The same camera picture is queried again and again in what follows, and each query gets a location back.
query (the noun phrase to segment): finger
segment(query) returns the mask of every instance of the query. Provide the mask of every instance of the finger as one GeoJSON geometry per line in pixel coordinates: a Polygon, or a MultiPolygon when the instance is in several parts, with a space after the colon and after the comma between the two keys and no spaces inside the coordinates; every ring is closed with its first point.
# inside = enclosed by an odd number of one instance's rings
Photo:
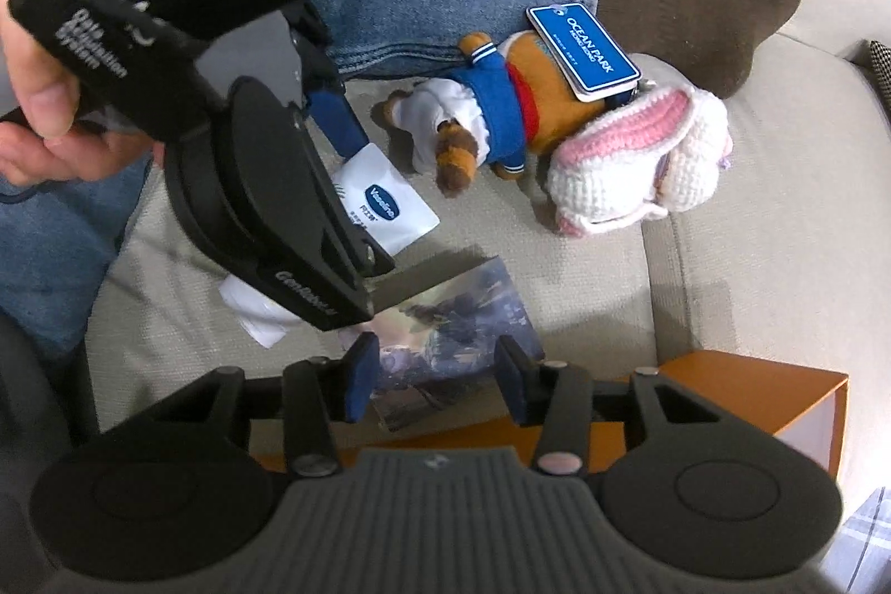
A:
{"type": "Polygon", "coordinates": [[[97,181],[117,174],[148,152],[151,139],[141,132],[92,134],[74,127],[64,137],[46,139],[45,144],[75,176],[97,181]]]}
{"type": "Polygon", "coordinates": [[[3,177],[12,186],[33,186],[43,181],[39,177],[28,176],[12,162],[7,162],[6,159],[0,159],[0,177],[3,177]]]}
{"type": "Polygon", "coordinates": [[[19,26],[5,3],[0,6],[0,40],[21,109],[37,134],[59,137],[74,120],[77,78],[19,26]]]}
{"type": "Polygon", "coordinates": [[[71,180],[75,173],[31,131],[18,124],[0,124],[0,159],[40,180],[71,180]]]}

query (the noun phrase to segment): vaseline logo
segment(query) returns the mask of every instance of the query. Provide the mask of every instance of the vaseline logo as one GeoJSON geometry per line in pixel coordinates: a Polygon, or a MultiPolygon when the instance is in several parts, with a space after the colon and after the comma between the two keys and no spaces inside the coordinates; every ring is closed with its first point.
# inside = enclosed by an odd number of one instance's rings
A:
{"type": "Polygon", "coordinates": [[[399,205],[395,203],[393,195],[382,186],[376,184],[369,186],[365,191],[365,199],[368,201],[368,207],[385,220],[393,222],[399,216],[399,205]]]}

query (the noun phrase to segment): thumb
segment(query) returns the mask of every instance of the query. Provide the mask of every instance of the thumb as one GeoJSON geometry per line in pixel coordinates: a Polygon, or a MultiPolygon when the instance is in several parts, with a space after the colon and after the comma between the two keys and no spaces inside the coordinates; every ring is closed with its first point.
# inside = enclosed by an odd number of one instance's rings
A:
{"type": "Polygon", "coordinates": [[[77,78],[12,18],[2,0],[0,41],[12,89],[33,130],[46,138],[61,137],[74,121],[77,78]]]}

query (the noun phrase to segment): white crochet fabric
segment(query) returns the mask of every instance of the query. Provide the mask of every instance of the white crochet fabric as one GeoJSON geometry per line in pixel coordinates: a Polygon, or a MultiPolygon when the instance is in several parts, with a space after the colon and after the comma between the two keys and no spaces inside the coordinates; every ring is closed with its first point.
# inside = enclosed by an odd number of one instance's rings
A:
{"type": "Polygon", "coordinates": [[[662,87],[592,121],[554,153],[548,191],[561,231],[609,232],[702,204],[732,149],[727,109],[693,86],[662,87]]]}

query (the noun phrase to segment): vaseline packet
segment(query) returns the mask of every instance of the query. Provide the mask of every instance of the vaseline packet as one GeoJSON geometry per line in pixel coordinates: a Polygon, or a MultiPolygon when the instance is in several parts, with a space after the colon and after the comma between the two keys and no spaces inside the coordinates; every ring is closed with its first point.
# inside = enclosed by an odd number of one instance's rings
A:
{"type": "MultiPolygon", "coordinates": [[[[331,181],[350,220],[367,229],[390,254],[401,252],[439,224],[434,211],[373,144],[333,173],[331,181]]],[[[235,275],[220,284],[220,296],[264,348],[271,348],[301,322],[235,275]]]]}

